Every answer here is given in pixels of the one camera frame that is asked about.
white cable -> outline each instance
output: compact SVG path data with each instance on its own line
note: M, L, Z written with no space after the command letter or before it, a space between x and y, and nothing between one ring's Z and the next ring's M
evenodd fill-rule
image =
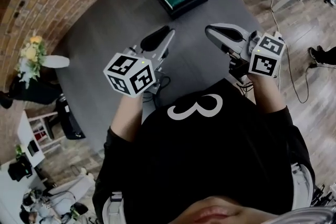
M280 27L279 27L279 25L278 25L278 23L277 23L277 20L275 19L275 16L274 16L274 13L273 13L273 10L272 10L273 1L274 1L274 0L272 0L272 2L271 2L271 8L270 8L270 10L271 10L271 13L272 13L272 16L273 16L273 20L274 20L275 24L277 25L278 32L280 32ZM279 88L279 92L281 92L281 91L280 91L280 86L281 86L281 78L280 78L280 75L281 75L281 74L280 74L280 71L281 71L281 60L280 60L280 64L279 64L279 72L278 72L278 78L279 78L278 88Z

black and white pattern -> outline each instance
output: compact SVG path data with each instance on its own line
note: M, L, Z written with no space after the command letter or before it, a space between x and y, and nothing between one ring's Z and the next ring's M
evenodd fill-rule
M125 81L122 79L107 75L109 79L111 80L113 87L115 90L122 91L124 93L130 94L130 91L128 90Z
M255 73L272 75L277 64L277 60L261 55L255 55L252 65L252 71Z
M137 94L151 82L153 82L153 77L151 75L151 69L149 66L146 66L134 76L130 78L134 92Z
M280 55L283 47L283 43L278 42L274 39L271 39L269 37L264 37L264 39L260 42L259 46L261 48L267 49L271 52L273 52L276 55Z
M108 70L124 76L136 61L137 59L135 58L122 55L113 63L113 65L110 66Z

forearm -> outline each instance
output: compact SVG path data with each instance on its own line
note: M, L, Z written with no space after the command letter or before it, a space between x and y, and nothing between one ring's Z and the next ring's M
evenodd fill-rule
M273 78L256 75L252 78L250 77L250 79L253 82L257 107L262 112L276 112L286 107L285 101Z
M141 126L142 94L136 98L124 95L111 124L111 130L122 139L132 142Z

black t-shirt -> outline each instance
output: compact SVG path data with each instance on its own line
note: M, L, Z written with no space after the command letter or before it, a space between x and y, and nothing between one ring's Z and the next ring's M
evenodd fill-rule
M314 182L307 147L288 109L262 114L222 80L157 109L133 143L109 130L93 203L101 220L104 203L121 190L127 224L144 218L167 224L215 195L282 214L292 207L296 162Z

yellow flower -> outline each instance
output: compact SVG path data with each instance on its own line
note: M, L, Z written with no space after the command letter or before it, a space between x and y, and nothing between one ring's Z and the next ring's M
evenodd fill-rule
M32 61L34 61L35 57L36 57L36 49L33 48L33 47L29 47L29 48L26 50L26 58L27 58L28 60L32 60Z
M36 43L40 43L42 41L42 37L41 36L35 36L35 37L31 37L30 38L30 43L34 43L34 42L36 42Z

